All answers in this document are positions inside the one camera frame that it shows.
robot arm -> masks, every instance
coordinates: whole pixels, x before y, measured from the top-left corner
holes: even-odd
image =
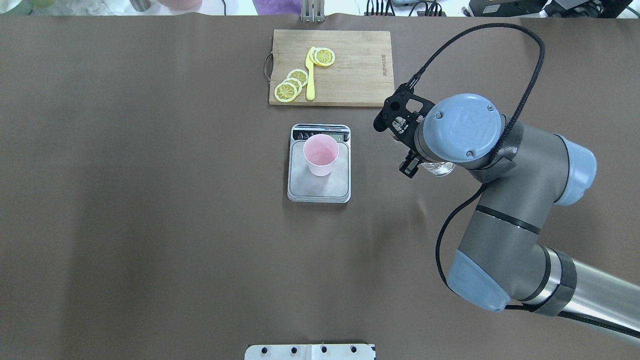
[[[422,109],[407,110],[409,99]],[[406,84],[374,121],[377,131],[390,129],[409,147],[400,167],[408,177],[420,164],[436,175],[455,164],[485,184],[447,285],[490,311],[502,311],[515,299],[541,315],[581,314],[619,324],[632,329],[631,336],[610,333],[640,346],[640,287],[537,244],[551,207],[573,204],[591,186],[595,157],[561,135],[521,122],[500,139],[508,121],[479,95],[434,104]]]

brown table surface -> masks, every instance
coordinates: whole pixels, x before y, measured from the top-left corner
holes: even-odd
[[[366,341],[382,360],[637,359],[569,320],[449,292],[434,243],[478,184],[461,169],[400,174],[404,150],[372,129],[378,110],[268,105],[276,28],[390,30],[398,85],[489,21],[3,18],[0,358],[232,360],[249,344]],[[599,160],[540,243],[640,283],[640,21],[508,21],[547,45],[521,120]],[[517,31],[483,30],[444,52],[417,94],[477,92],[512,113],[537,53]],[[351,127],[347,204],[287,199],[298,122]],[[445,270],[470,214],[445,237]]]

knife handle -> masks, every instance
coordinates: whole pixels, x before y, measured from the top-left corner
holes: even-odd
[[[307,69],[309,70],[308,72],[309,79],[307,80],[307,100],[311,101],[316,98],[316,84],[314,82],[314,65],[312,64],[311,67],[307,67]]]

yellow knife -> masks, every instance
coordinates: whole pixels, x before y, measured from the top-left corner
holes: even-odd
[[[311,101],[316,98],[316,86],[314,84],[314,62],[311,60],[311,56],[313,56],[314,51],[316,50],[315,46],[312,46],[307,53],[307,59],[305,60],[305,66],[308,70],[308,80],[307,80],[307,100]]]

purple cloth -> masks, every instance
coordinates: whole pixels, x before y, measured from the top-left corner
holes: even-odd
[[[281,13],[302,12],[302,0],[253,0],[258,15],[277,15]]]

